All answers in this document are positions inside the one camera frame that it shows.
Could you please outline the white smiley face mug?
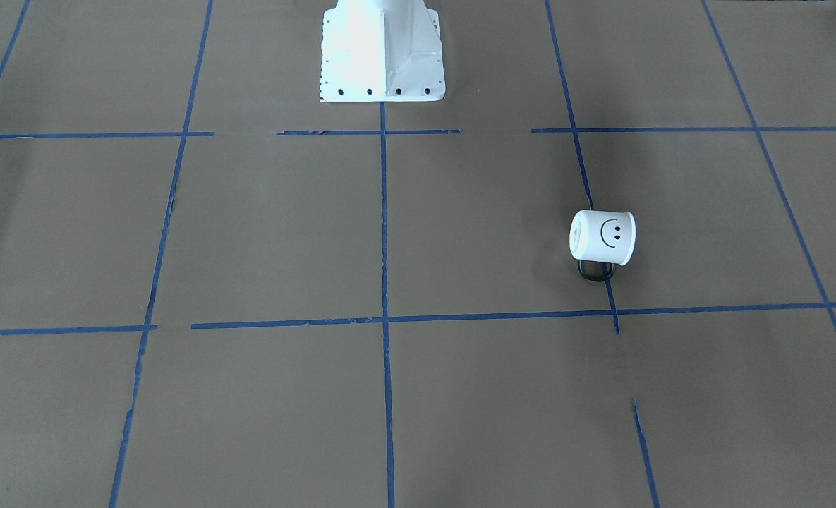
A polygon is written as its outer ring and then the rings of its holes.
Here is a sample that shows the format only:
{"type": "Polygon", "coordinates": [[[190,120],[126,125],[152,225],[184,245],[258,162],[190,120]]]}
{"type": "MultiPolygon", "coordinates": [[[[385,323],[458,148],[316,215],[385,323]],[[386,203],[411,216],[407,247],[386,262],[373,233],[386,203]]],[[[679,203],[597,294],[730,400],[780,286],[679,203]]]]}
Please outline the white smiley face mug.
{"type": "Polygon", "coordinates": [[[615,268],[630,263],[637,242],[637,223],[631,212],[578,211],[569,231],[569,252],[578,260],[580,276],[607,281],[615,268]],[[602,274],[586,272],[586,263],[604,264],[602,274]]]}

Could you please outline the white pedestal column with base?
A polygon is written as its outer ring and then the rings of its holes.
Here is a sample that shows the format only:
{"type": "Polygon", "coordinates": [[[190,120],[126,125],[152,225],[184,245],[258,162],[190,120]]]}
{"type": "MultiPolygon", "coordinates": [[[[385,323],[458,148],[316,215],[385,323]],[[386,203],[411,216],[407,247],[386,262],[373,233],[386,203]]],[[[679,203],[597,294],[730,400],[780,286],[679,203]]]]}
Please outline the white pedestal column with base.
{"type": "Polygon", "coordinates": [[[440,101],[440,16],[424,1],[338,1],[322,18],[319,99],[440,101]]]}

